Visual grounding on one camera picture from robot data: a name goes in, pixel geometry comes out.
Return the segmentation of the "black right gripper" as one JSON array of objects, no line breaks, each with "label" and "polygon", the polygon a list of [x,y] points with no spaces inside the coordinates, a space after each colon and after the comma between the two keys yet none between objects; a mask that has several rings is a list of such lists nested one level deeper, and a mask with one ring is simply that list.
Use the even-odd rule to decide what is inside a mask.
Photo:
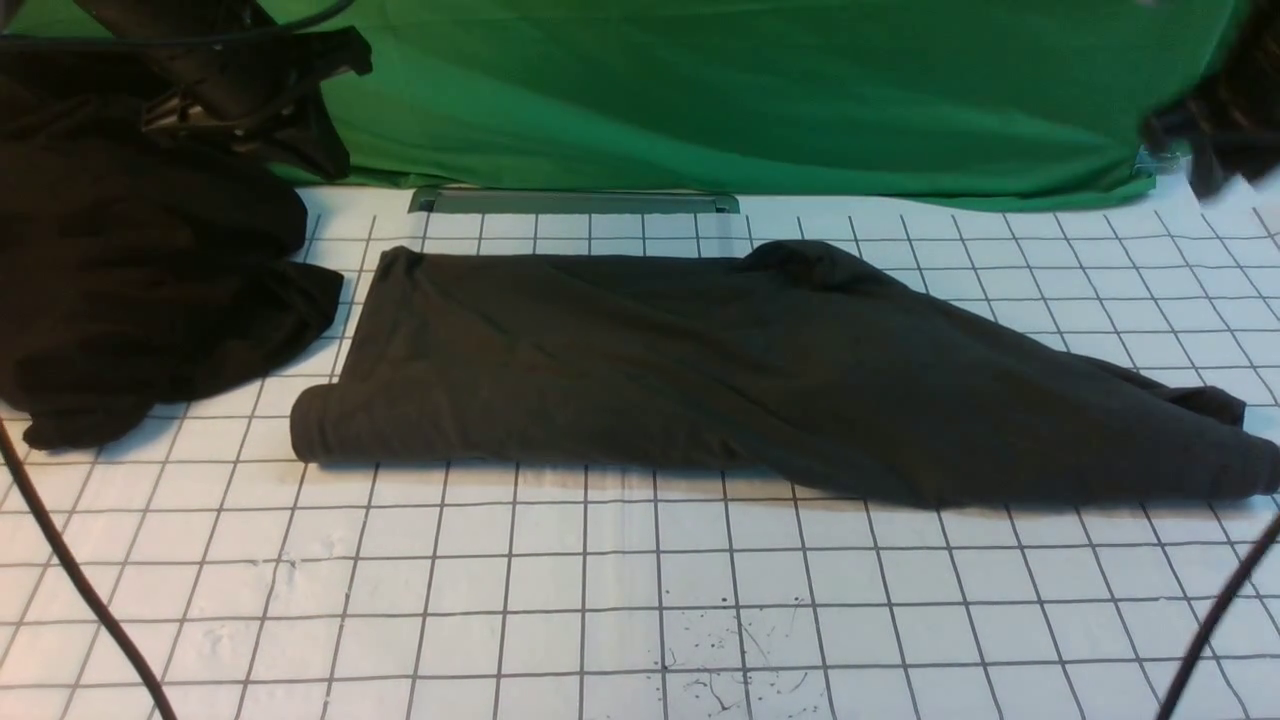
[{"label": "black right gripper", "polygon": [[1143,122],[1148,150],[1189,151],[1187,179],[1199,201],[1233,181],[1256,184],[1279,165],[1279,4],[1252,1],[1221,65]]}]

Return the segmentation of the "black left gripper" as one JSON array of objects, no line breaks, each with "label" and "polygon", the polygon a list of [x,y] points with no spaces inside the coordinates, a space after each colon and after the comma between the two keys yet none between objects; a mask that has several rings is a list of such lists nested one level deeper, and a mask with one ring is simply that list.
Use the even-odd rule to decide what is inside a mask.
[{"label": "black left gripper", "polygon": [[165,41],[142,51],[174,86],[145,110],[147,132],[289,165],[320,181],[349,174],[349,152],[320,87],[372,70],[372,47],[355,27],[296,33],[256,1],[77,5],[120,41]]}]

